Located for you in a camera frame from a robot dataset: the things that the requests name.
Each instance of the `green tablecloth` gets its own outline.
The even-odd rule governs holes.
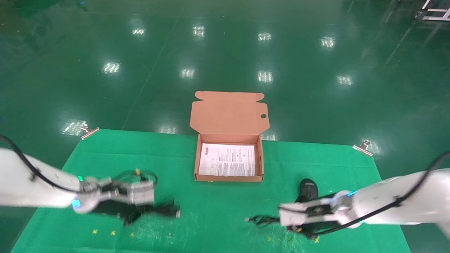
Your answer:
[[[175,198],[181,217],[145,216],[124,228],[114,217],[39,208],[13,253],[409,252],[399,226],[362,224],[315,243],[279,224],[257,229],[244,222],[256,214],[277,216],[277,205],[296,199],[303,178],[313,179],[320,195],[379,181],[373,158],[350,146],[264,141],[264,181],[224,183],[194,180],[196,144],[196,136],[104,129],[80,141],[65,171],[97,178],[155,171],[156,201]]]

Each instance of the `floor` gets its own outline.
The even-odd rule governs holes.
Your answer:
[[[421,171],[450,149],[450,23],[413,20],[421,4],[0,0],[0,132],[62,167],[80,121],[190,135],[195,91],[263,92],[267,140],[369,139],[382,178]],[[0,209],[0,252],[32,214]],[[413,253],[450,247],[403,232]]]

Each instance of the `open cardboard box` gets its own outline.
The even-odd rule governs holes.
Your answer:
[[[264,156],[260,134],[269,129],[267,105],[257,101],[262,93],[197,91],[201,101],[192,103],[190,126],[197,132],[194,177],[198,181],[262,182]],[[203,143],[252,145],[255,147],[255,176],[200,175]]]

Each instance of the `black cable bundle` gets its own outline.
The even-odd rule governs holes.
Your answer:
[[[254,223],[258,228],[265,228],[272,223],[280,222],[280,218],[267,215],[256,215],[251,218],[246,218],[245,221]]]

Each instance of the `box lid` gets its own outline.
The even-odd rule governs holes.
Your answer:
[[[267,130],[267,105],[262,93],[197,91],[190,126],[201,134],[259,135]]]

